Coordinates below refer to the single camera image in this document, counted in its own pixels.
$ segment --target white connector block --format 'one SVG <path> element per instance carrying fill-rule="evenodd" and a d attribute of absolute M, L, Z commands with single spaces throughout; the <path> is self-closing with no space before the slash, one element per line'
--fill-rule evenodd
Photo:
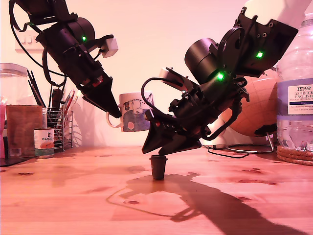
<path fill-rule="evenodd" d="M 101 49 L 104 50 L 104 52 L 102 52 L 103 58 L 115 55 L 115 53 L 118 51 L 116 39 L 115 38 L 107 39 L 105 45 L 103 45 Z"/>

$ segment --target bottle label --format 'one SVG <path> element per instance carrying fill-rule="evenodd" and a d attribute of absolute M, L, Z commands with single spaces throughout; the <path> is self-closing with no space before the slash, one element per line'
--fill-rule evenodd
<path fill-rule="evenodd" d="M 278 120 L 313 120 L 313 78 L 277 84 Z"/>

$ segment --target wire mesh pen holder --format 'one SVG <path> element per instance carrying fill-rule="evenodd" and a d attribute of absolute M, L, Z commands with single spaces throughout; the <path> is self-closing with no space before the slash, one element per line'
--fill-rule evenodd
<path fill-rule="evenodd" d="M 64 112 L 61 108 L 47 109 L 47 127 L 54 129 L 54 150 L 63 150 L 70 145 L 73 148 L 73 111 Z"/>

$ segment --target wooden box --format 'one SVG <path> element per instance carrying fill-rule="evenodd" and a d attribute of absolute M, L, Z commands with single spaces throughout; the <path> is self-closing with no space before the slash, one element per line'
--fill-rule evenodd
<path fill-rule="evenodd" d="M 43 109 L 37 105 L 7 105 L 10 157 L 34 157 L 34 130 L 43 127 Z"/>

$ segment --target black rubber cup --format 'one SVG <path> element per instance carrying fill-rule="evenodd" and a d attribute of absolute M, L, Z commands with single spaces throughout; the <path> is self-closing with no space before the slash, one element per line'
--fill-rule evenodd
<path fill-rule="evenodd" d="M 152 178 L 163 180 L 167 158 L 163 155 L 152 155 L 151 158 Z"/>

